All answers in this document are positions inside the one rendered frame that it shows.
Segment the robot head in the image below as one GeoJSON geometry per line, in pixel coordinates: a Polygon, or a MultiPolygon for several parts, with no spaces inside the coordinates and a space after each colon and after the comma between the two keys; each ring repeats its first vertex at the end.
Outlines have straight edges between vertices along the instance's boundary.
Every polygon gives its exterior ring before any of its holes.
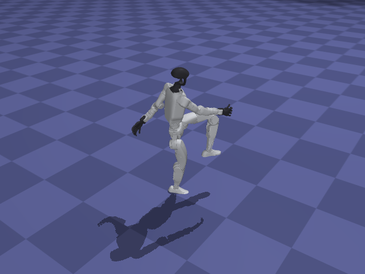
{"type": "Polygon", "coordinates": [[[177,93],[179,92],[181,86],[184,86],[186,84],[186,79],[189,76],[189,71],[182,67],[176,67],[171,71],[171,75],[174,78],[180,79],[178,82],[175,82],[172,87],[169,88],[173,93],[177,93]],[[182,79],[184,79],[184,82],[182,79]]]}

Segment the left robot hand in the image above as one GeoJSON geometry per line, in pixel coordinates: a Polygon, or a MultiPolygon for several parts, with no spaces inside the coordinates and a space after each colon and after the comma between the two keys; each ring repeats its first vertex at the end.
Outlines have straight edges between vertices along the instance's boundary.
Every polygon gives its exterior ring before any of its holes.
{"type": "Polygon", "coordinates": [[[134,135],[136,135],[136,133],[137,133],[138,130],[139,130],[139,134],[140,134],[140,130],[141,130],[142,125],[146,123],[146,122],[143,121],[145,119],[145,117],[146,117],[145,115],[142,116],[140,118],[140,121],[136,122],[135,125],[132,127],[132,133],[134,135]]]}

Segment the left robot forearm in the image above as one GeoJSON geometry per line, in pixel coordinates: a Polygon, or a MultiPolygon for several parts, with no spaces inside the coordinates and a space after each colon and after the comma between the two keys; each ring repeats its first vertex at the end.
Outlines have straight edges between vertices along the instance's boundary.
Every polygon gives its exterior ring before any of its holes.
{"type": "Polygon", "coordinates": [[[151,109],[145,114],[145,119],[143,120],[144,122],[147,122],[149,119],[151,119],[154,114],[158,111],[158,108],[155,106],[155,102],[154,104],[151,106],[151,109]]]}

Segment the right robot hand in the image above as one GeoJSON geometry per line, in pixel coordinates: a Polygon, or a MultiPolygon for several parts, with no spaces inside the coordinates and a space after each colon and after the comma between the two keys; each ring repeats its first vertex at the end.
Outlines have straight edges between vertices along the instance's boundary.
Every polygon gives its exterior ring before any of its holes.
{"type": "Polygon", "coordinates": [[[227,108],[218,108],[218,109],[223,110],[222,115],[231,116],[230,114],[232,112],[232,110],[231,110],[232,107],[229,108],[229,106],[230,106],[230,104],[227,106],[227,108]]]}

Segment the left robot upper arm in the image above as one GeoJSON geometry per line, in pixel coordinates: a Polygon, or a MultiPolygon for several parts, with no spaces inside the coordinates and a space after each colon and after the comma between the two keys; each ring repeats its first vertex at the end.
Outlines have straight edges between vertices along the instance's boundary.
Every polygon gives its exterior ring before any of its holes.
{"type": "Polygon", "coordinates": [[[164,88],[162,90],[162,92],[160,93],[157,101],[155,102],[155,106],[158,108],[158,109],[162,109],[164,107],[164,103],[163,101],[165,101],[165,92],[166,92],[166,89],[169,85],[172,85],[171,83],[166,83],[164,85],[164,88]]]}

